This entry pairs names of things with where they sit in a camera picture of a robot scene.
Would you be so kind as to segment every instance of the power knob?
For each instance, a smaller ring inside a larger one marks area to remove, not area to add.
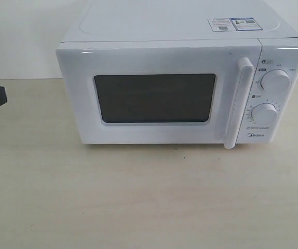
[[[261,87],[268,92],[284,92],[289,88],[291,80],[283,70],[273,70],[263,76]]]
[[[266,103],[255,107],[251,116],[257,124],[267,126],[276,120],[278,114],[274,105]]]

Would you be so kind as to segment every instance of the sticker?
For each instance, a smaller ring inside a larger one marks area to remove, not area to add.
[[[255,21],[254,18],[231,18],[233,25],[236,27],[237,31],[255,31],[263,30],[260,25]]]
[[[214,32],[237,31],[229,18],[208,19],[208,22]]]

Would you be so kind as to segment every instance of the microwave top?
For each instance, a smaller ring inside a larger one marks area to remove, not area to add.
[[[93,0],[63,42],[298,38],[262,0]]]

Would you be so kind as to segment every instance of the control panel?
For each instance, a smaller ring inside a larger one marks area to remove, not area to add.
[[[298,77],[298,38],[259,41],[262,53],[237,143],[273,139]]]

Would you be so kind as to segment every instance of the white wall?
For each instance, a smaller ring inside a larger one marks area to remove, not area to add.
[[[86,1],[0,0],[0,79],[61,77],[55,48]],[[298,30],[298,1],[266,1]]]

